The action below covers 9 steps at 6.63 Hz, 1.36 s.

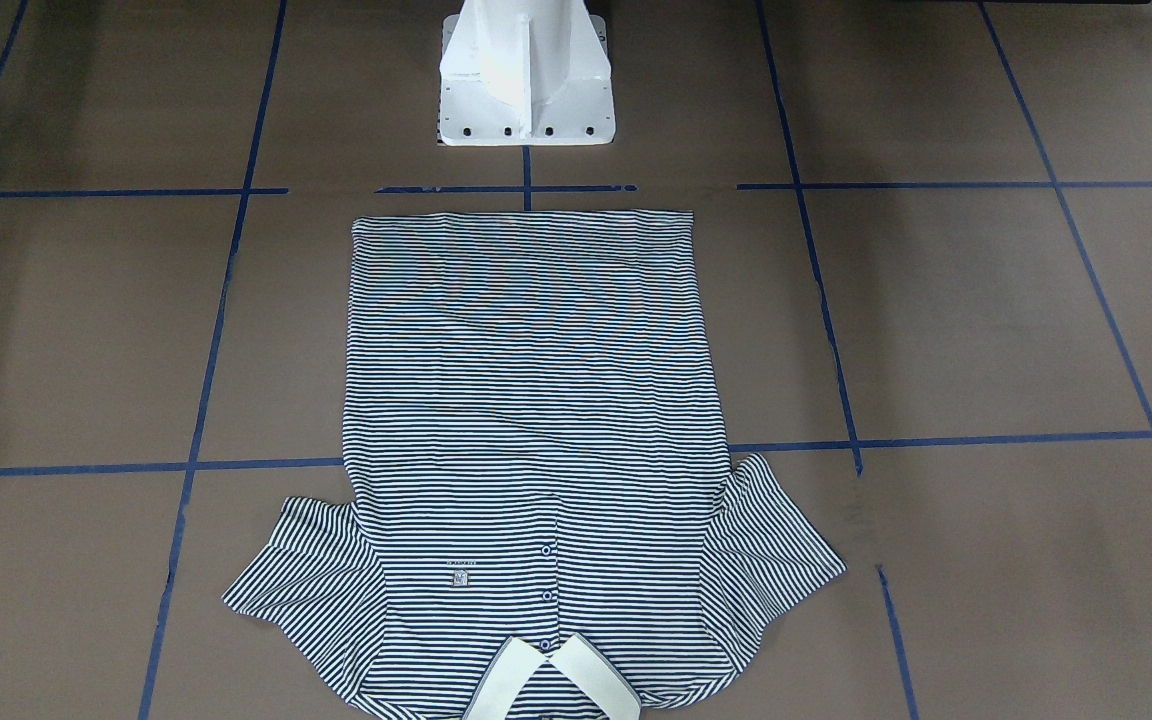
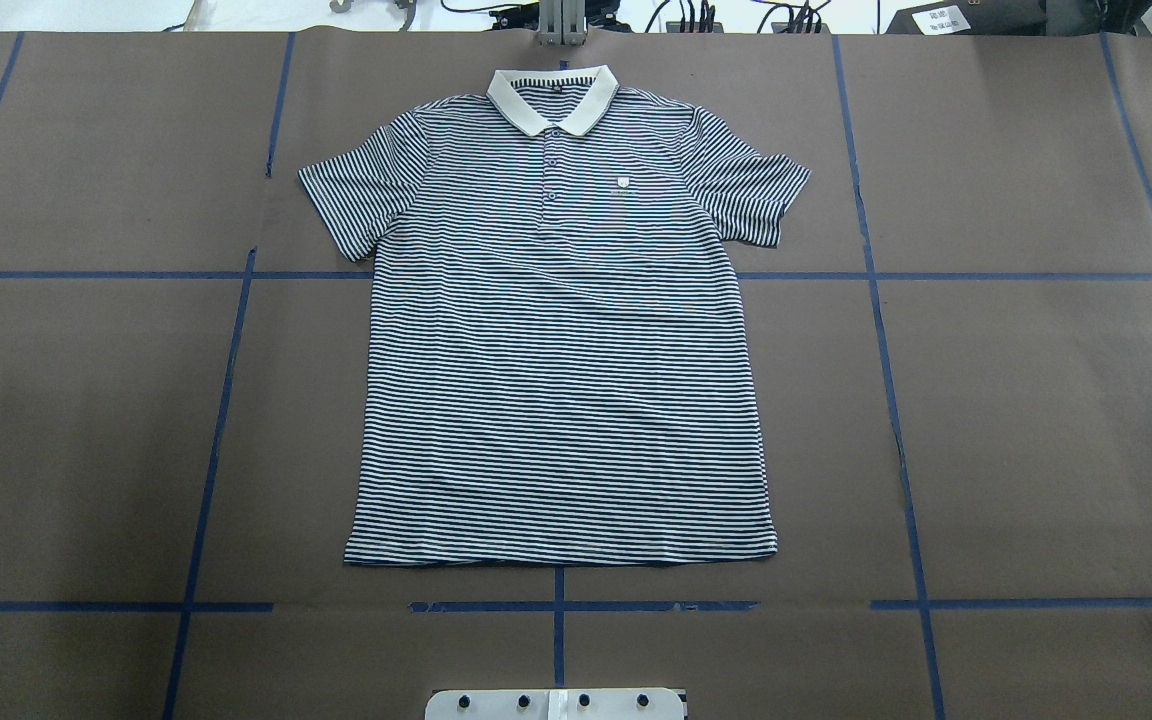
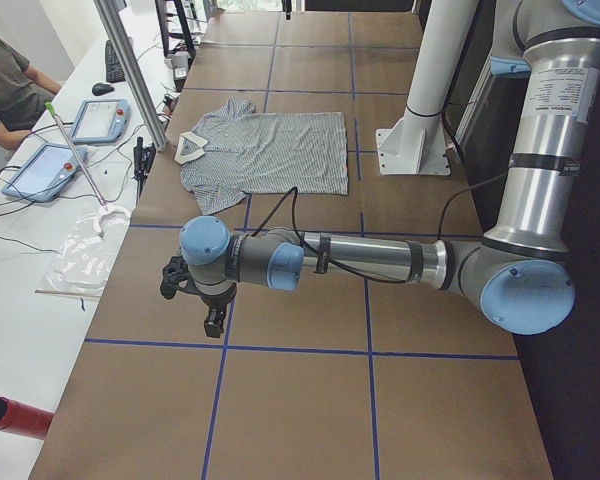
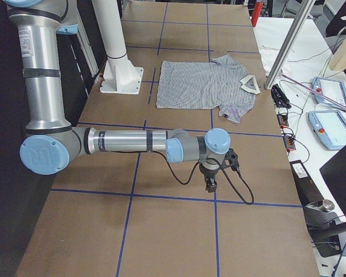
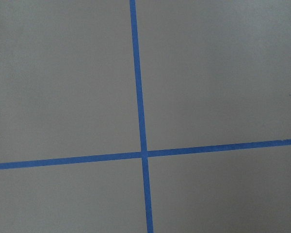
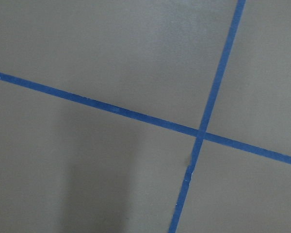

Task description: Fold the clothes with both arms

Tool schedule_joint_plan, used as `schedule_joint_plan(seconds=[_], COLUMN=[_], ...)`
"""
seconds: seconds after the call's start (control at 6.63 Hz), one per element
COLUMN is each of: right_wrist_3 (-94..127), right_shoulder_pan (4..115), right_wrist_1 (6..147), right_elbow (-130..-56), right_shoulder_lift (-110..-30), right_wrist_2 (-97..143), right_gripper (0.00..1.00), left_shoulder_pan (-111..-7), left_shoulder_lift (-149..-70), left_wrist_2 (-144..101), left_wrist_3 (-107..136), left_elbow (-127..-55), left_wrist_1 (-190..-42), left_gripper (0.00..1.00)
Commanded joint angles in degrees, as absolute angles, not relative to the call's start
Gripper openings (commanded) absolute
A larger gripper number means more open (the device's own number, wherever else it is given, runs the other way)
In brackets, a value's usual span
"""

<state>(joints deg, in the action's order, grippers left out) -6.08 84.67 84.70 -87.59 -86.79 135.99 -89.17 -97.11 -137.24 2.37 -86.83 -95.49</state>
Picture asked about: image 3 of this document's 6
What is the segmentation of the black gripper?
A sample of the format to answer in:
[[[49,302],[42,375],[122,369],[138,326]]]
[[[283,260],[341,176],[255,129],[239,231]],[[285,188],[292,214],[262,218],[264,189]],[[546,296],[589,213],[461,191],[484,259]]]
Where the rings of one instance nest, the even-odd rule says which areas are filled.
[[[202,301],[209,308],[203,326],[205,335],[209,338],[221,338],[224,334],[227,306],[235,299],[237,286],[231,283],[222,293],[199,293]]]

